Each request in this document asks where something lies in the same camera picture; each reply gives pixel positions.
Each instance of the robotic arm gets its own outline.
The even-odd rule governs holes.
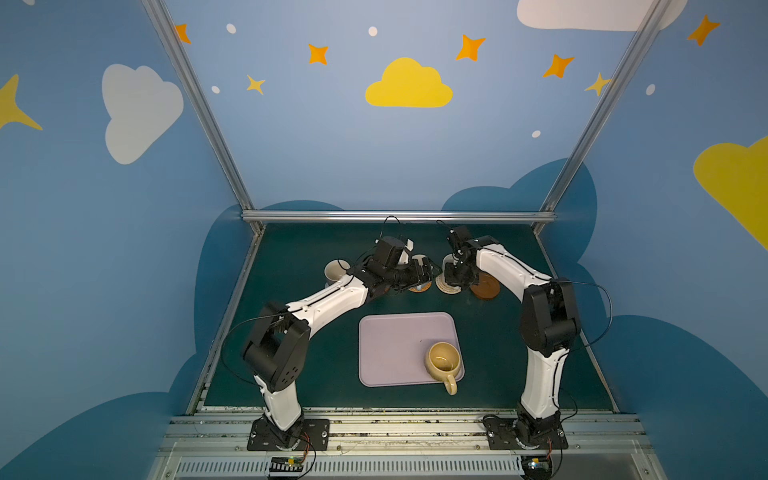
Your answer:
[[[310,338],[335,318],[390,289],[403,290],[432,280],[424,256],[412,256],[413,242],[383,237],[372,256],[319,292],[285,306],[267,304],[251,329],[242,358],[254,372],[275,445],[291,449],[303,431],[296,379],[304,368]]]
[[[547,445],[547,439],[556,445],[564,443],[555,434],[560,424],[560,379],[565,358],[581,331],[573,285],[534,270],[493,237],[473,238],[467,227],[452,228],[448,242],[454,258],[452,265],[445,266],[448,285],[465,290],[477,284],[480,271],[485,271],[522,302],[520,334],[528,347],[528,374],[515,423],[518,442],[524,448]]]

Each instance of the star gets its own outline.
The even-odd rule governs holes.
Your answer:
[[[3,88],[0,88],[0,128],[11,122],[18,122],[28,127],[42,130],[26,113],[16,106],[16,88],[18,87],[18,75],[8,80]]]
[[[316,47],[315,45],[310,44],[310,51],[312,52],[310,63],[318,61],[323,65],[328,65],[326,63],[326,51],[328,51],[328,47]]]
[[[598,97],[600,96],[600,93],[603,91],[603,87],[608,84],[608,82],[611,81],[611,79],[603,80],[603,75],[598,73],[598,80],[592,84],[591,87],[586,88],[584,91],[590,91],[594,90],[597,92]]]
[[[264,92],[261,91],[261,84],[265,81],[255,81],[253,80],[250,75],[248,75],[248,80],[250,80],[250,85],[248,85],[248,88],[246,90],[258,90],[260,94],[264,95]]]
[[[175,26],[176,26],[176,33],[179,34],[179,40],[191,45],[192,42],[190,41],[190,38],[187,37],[187,24],[183,23],[181,25],[175,25]]]
[[[701,24],[699,25],[699,28],[697,28],[694,33],[690,34],[688,40],[695,40],[696,43],[701,46],[704,43],[704,40],[707,40],[707,35],[709,35],[711,31],[719,26],[719,23],[710,22],[710,19],[705,15],[704,20],[702,20]]]
[[[463,35],[463,37],[464,37],[464,45],[462,46],[462,50],[458,53],[456,60],[461,60],[462,58],[470,58],[473,61],[477,61],[478,48],[480,48],[480,45],[482,45],[482,42],[484,42],[485,39],[480,38],[479,40],[472,40],[470,37],[466,35]]]
[[[570,58],[560,58],[557,55],[555,55],[552,58],[552,66],[547,70],[546,73],[544,73],[545,77],[548,77],[549,75],[557,75],[560,78],[563,78],[563,74],[565,73],[565,67],[568,66],[569,63],[574,59],[575,57]]]

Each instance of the black mounting plate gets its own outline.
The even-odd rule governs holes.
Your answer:
[[[524,448],[518,441],[518,437],[515,434],[515,422],[516,419],[498,419],[488,417],[483,419],[483,425],[485,425],[485,437],[488,439],[488,447],[491,450],[529,450],[530,447]],[[568,448],[568,440],[565,439],[565,432],[558,428],[553,432],[549,432],[548,435],[540,437],[541,443],[538,447],[534,447],[532,450],[549,450],[549,442],[552,441],[552,450],[560,450]]]
[[[328,419],[304,419],[303,431],[310,436],[310,443],[318,452],[328,449],[329,426],[330,421]],[[249,452],[278,452],[280,449],[275,446],[275,440],[266,419],[261,416],[250,426],[247,449]],[[292,452],[302,452],[304,445],[306,442],[299,440]]]

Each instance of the yellow cloud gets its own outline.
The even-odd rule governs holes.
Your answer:
[[[453,98],[453,90],[440,80],[432,67],[422,67],[412,58],[398,58],[387,66],[382,80],[366,90],[366,100],[376,107],[442,107]]]
[[[768,248],[768,137],[751,147],[717,144],[699,155],[694,175],[763,247]]]

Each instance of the white cloud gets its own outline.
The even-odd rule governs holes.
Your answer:
[[[112,120],[107,149],[123,165],[132,164],[181,116],[181,90],[154,70],[110,65],[101,79],[101,94]]]
[[[532,28],[636,31],[654,0],[520,0],[518,19]],[[677,19],[688,0],[672,0],[661,27]]]

